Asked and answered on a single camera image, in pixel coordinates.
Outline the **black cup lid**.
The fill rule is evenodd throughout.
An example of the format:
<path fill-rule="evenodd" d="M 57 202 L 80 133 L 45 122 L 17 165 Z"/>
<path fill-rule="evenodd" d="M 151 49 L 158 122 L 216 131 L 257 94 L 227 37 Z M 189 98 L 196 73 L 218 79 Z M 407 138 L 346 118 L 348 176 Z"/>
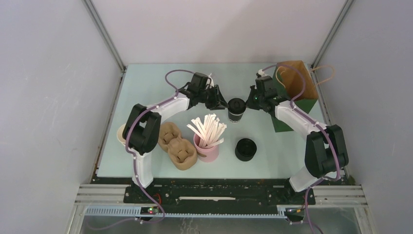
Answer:
<path fill-rule="evenodd" d="M 228 111 L 234 115 L 243 114 L 246 110 L 246 102 L 241 98 L 232 98 L 228 102 Z"/>

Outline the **black paper coffee cup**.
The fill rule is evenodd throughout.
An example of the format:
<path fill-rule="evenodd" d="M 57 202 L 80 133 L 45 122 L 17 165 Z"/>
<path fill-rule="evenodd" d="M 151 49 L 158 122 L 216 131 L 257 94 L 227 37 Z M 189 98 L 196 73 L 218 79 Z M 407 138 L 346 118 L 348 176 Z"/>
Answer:
<path fill-rule="evenodd" d="M 232 123 L 238 123 L 241 118 L 243 117 L 245 110 L 241 110 L 241 111 L 234 111 L 231 109 L 228 109 L 228 119 L 230 122 Z"/>

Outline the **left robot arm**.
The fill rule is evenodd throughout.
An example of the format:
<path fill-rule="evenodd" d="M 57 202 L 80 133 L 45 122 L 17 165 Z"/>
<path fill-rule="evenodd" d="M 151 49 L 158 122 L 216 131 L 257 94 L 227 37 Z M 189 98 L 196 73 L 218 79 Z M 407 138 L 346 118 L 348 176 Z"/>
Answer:
<path fill-rule="evenodd" d="M 228 107 L 219 86 L 209 76 L 192 72 L 192 79 L 181 88 L 175 88 L 173 96 L 166 100 L 144 106 L 133 106 L 122 132 L 125 150 L 133 161 L 133 182 L 138 185 L 135 197 L 142 203 L 152 201 L 154 190 L 151 171 L 151 153 L 155 148 L 163 121 L 179 112 L 189 110 L 199 103 L 209 110 L 223 110 Z"/>

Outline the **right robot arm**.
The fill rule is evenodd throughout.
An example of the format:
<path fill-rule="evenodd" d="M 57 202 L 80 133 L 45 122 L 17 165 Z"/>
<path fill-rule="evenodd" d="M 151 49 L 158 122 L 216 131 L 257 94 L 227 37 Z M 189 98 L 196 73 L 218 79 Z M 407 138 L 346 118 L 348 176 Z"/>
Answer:
<path fill-rule="evenodd" d="M 289 187 L 283 191 L 285 201 L 297 203 L 303 197 L 302 191 L 321 179 L 339 180 L 340 169 L 349 163 L 343 130 L 309 116 L 287 95 L 278 92 L 271 76 L 256 78 L 255 82 L 250 87 L 247 108 L 270 114 L 298 133 L 306 143 L 304 166 L 288 179 Z"/>

